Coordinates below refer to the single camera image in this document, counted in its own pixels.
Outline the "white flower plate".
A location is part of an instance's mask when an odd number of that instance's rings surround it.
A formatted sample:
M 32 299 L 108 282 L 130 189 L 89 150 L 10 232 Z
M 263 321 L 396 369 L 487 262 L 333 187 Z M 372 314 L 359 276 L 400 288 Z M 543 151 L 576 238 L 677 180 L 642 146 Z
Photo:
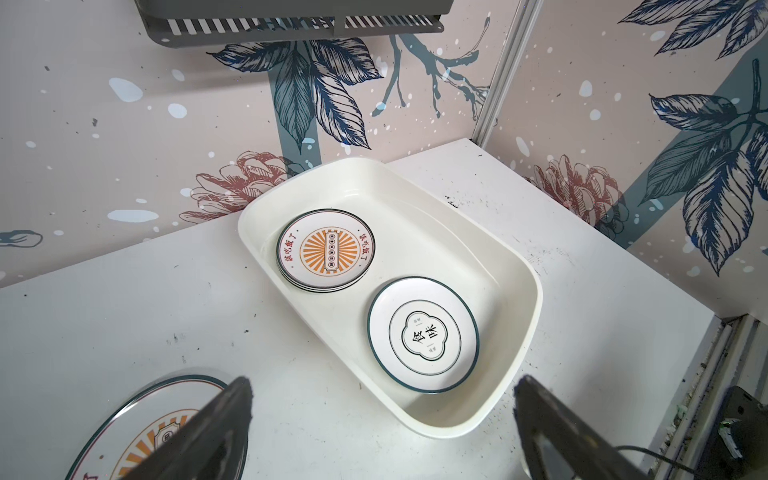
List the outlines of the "white flower plate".
M 395 279 L 374 296 L 367 336 L 380 367 L 399 385 L 419 393 L 457 388 L 473 372 L 480 336 L 467 303 L 435 279 Z

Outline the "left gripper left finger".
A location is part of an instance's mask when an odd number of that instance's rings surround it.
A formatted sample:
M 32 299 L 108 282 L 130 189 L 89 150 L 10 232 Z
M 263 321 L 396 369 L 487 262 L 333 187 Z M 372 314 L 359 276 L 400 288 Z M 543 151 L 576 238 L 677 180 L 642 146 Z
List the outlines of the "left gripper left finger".
M 240 376 L 158 450 L 127 473 L 128 479 L 240 479 L 248 452 L 253 391 Z

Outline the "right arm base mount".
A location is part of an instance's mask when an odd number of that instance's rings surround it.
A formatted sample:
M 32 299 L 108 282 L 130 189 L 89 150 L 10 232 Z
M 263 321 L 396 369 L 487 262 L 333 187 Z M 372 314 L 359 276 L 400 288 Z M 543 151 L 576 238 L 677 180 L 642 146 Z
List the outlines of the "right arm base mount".
M 767 480 L 767 406 L 728 389 L 695 468 L 695 479 Z

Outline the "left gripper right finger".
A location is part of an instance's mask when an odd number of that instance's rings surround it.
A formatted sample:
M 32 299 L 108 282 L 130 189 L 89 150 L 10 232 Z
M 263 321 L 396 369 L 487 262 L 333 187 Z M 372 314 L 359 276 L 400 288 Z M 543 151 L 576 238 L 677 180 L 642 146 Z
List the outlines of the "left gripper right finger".
M 635 465 L 531 375 L 514 388 L 515 420 L 532 479 L 644 479 Z

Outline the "orange sunburst plate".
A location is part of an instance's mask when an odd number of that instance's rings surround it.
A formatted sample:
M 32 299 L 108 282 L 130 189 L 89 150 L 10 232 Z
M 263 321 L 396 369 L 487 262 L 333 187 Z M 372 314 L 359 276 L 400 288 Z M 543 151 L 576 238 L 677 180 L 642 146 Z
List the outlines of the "orange sunburst plate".
M 277 264 L 312 287 L 343 285 L 368 272 L 377 250 L 373 230 L 357 215 L 326 208 L 292 219 L 277 240 Z
M 296 288 L 299 288 L 301 290 L 311 292 L 311 293 L 334 293 L 338 291 L 345 290 L 347 288 L 352 287 L 353 285 L 357 284 L 362 278 L 366 275 L 366 273 L 361 274 L 358 278 L 347 282 L 343 285 L 335 286 L 335 287 L 312 287 L 305 284 L 302 284 L 296 280 L 294 280 L 284 269 L 282 266 L 278 265 L 279 271 L 281 275 L 285 278 L 286 281 L 288 281 L 291 285 L 295 286 Z
M 127 473 L 158 450 L 227 387 L 205 374 L 168 377 L 145 387 L 91 435 L 68 479 L 128 479 Z

